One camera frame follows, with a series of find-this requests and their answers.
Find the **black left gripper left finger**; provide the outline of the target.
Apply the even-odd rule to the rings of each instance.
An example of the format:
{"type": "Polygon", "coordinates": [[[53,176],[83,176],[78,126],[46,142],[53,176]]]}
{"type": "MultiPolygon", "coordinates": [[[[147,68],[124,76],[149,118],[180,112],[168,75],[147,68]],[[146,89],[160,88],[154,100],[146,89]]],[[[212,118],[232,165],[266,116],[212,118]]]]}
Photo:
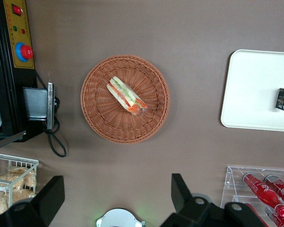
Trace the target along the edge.
{"type": "Polygon", "coordinates": [[[0,227],[48,227],[64,201],[64,177],[54,176],[35,197],[16,202],[1,214],[0,227]]]}

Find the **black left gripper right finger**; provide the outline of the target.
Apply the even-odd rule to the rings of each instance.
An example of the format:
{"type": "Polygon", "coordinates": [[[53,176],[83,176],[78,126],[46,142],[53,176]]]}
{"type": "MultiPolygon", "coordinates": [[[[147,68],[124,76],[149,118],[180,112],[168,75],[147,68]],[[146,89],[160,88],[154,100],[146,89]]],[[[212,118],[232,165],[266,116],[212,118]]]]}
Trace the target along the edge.
{"type": "Polygon", "coordinates": [[[162,227],[222,227],[223,211],[206,198],[193,196],[181,174],[171,176],[171,198],[175,207],[162,227]]]}

